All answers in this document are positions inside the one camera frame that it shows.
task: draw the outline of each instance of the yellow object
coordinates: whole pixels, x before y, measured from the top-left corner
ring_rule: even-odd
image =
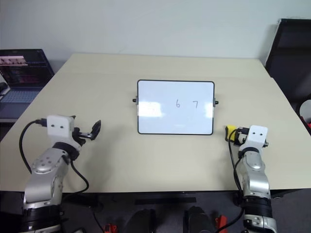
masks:
[[[237,127],[235,125],[227,125],[225,127],[225,140],[228,141],[230,134],[234,131]],[[230,141],[234,142],[234,134],[232,134]]]

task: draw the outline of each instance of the whiteboard clip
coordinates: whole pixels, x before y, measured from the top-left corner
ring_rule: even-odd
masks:
[[[136,103],[136,105],[138,105],[138,96],[136,96],[135,99],[132,99],[132,101],[133,101],[134,103]]]
[[[216,106],[216,104],[219,104],[219,102],[218,102],[218,101],[216,101],[216,99],[214,98],[214,101],[213,101],[213,106],[215,107],[215,106]]]

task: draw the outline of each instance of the handwritten number 7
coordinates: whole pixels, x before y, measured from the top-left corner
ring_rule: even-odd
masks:
[[[196,102],[195,108],[198,107],[198,101],[192,101],[192,103]]]

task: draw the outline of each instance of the black cable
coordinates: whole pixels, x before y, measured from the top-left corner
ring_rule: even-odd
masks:
[[[227,223],[227,224],[224,225],[223,227],[219,228],[215,233],[219,233],[219,232],[221,232],[223,229],[226,229],[226,228],[232,226],[234,223],[236,223],[236,222],[242,217],[243,213],[244,213],[244,209],[242,208],[242,209],[241,209],[241,212],[239,213],[239,215],[238,215],[235,219],[233,219],[231,222]]]
[[[29,126],[31,126],[32,124],[35,124],[35,123],[37,123],[37,120],[31,121],[31,122],[29,122],[29,123],[25,126],[25,128],[23,129],[23,131],[22,131],[21,134],[20,134],[19,142],[18,142],[18,145],[19,145],[19,152],[20,152],[21,158],[23,159],[24,164],[25,164],[26,168],[28,169],[28,171],[30,172],[30,174],[31,174],[31,169],[30,169],[30,166],[29,166],[29,164],[28,164],[28,162],[27,162],[27,160],[26,160],[26,157],[25,157],[25,154],[24,154],[24,150],[23,150],[23,138],[24,138],[24,135],[25,135],[27,129],[29,128]]]
[[[104,233],[104,229],[103,229],[103,227],[101,226],[101,224],[99,223],[98,219],[96,218],[96,215],[95,215],[95,212],[94,212],[94,211],[93,211],[93,216],[94,216],[94,219],[95,219],[97,225],[99,226],[99,228],[100,228],[100,229],[102,230],[102,232]]]
[[[237,166],[239,164],[239,162],[241,161],[242,157],[235,163],[235,169],[237,169]]]
[[[74,166],[72,160],[70,160],[70,165],[71,165],[71,167],[72,167],[72,170],[73,170],[78,176],[80,176],[80,178],[86,183],[86,187],[85,187],[84,189],[80,190],[80,191],[77,191],[77,192],[68,194],[67,196],[65,196],[65,197],[63,198],[62,201],[65,201],[68,197],[71,197],[71,196],[73,196],[73,195],[76,195],[76,194],[79,194],[79,193],[83,193],[83,192],[87,191],[88,188],[89,188],[89,183],[88,183],[87,179],[75,168],[75,166]]]
[[[238,161],[234,164],[234,159],[233,159],[233,154],[232,154],[232,149],[231,149],[231,136],[233,135],[233,133],[235,131],[236,131],[236,129],[231,132],[231,134],[230,134],[230,136],[228,138],[228,147],[229,147],[230,158],[231,158],[231,163],[232,163],[232,167],[233,167],[234,181],[235,181],[235,184],[237,185],[237,188],[239,190],[239,195],[241,197],[243,195],[243,191],[242,191],[240,180],[239,180],[239,176],[238,176],[238,173],[237,173],[237,166],[238,166],[238,164],[239,164],[239,162],[241,161],[242,158],[239,158]],[[244,209],[241,208],[241,211],[240,211],[239,215],[235,219],[233,219],[231,222],[227,223],[223,227],[219,228],[215,233],[219,233],[223,229],[226,229],[226,228],[232,226],[234,223],[236,223],[242,217],[243,213],[244,213]]]
[[[233,155],[232,155],[232,149],[231,149],[231,136],[233,135],[233,133],[236,131],[233,130],[229,136],[229,139],[228,139],[228,146],[229,146],[229,152],[230,152],[230,158],[231,158],[231,163],[232,163],[232,167],[233,167],[233,177],[234,177],[234,181],[235,181],[235,184],[237,185],[237,188],[239,190],[239,194],[242,195],[243,194],[243,191],[242,191],[242,188],[241,188],[241,184],[240,184],[240,180],[239,180],[239,176],[238,176],[238,173],[237,173],[237,169],[236,169],[236,165],[238,163],[236,163],[236,165],[234,164],[234,159],[233,159]]]

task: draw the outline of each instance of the laptop screen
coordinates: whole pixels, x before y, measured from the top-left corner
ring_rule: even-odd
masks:
[[[0,74],[11,88],[43,88],[54,72],[41,49],[0,50]]]

